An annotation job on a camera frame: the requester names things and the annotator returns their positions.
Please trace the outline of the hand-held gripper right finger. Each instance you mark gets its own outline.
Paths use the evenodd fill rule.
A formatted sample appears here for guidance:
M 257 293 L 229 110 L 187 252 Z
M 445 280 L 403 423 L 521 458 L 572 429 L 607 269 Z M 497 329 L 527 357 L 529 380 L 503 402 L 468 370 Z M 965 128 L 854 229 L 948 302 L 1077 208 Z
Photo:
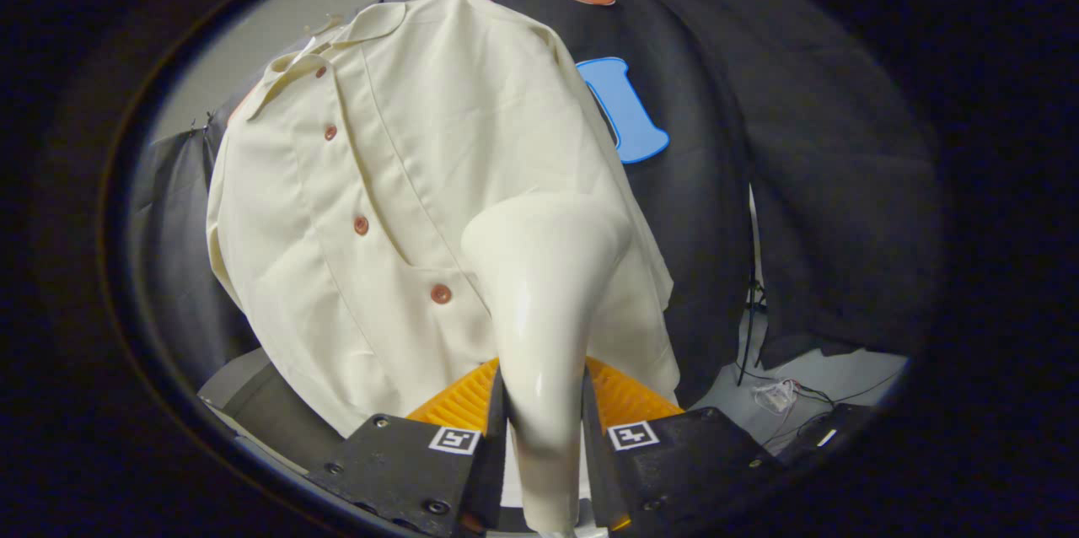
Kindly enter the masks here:
M 699 534 L 743 514 L 786 466 L 714 406 L 682 410 L 596 358 L 582 382 L 591 508 L 610 534 Z

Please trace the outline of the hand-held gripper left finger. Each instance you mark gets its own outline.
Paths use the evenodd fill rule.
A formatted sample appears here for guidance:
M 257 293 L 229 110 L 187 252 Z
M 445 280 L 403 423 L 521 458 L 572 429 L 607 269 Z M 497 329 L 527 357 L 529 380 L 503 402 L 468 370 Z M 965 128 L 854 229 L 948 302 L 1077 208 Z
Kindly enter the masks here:
M 405 417 L 370 416 L 308 478 L 408 530 L 472 537 L 500 522 L 506 450 L 507 397 L 490 360 Z

